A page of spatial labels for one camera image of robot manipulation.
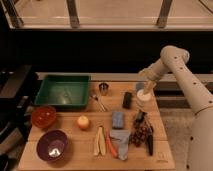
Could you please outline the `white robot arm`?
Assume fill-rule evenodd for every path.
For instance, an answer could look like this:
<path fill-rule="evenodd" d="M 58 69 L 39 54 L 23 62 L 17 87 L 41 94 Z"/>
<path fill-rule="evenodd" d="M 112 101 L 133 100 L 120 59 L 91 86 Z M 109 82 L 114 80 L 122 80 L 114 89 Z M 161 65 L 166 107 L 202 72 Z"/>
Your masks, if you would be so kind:
<path fill-rule="evenodd" d="M 187 171 L 213 171 L 213 94 L 187 68 L 190 54 L 176 46 L 165 46 L 160 58 L 139 72 L 147 80 L 148 93 L 169 71 L 176 78 L 195 114 L 187 156 Z"/>

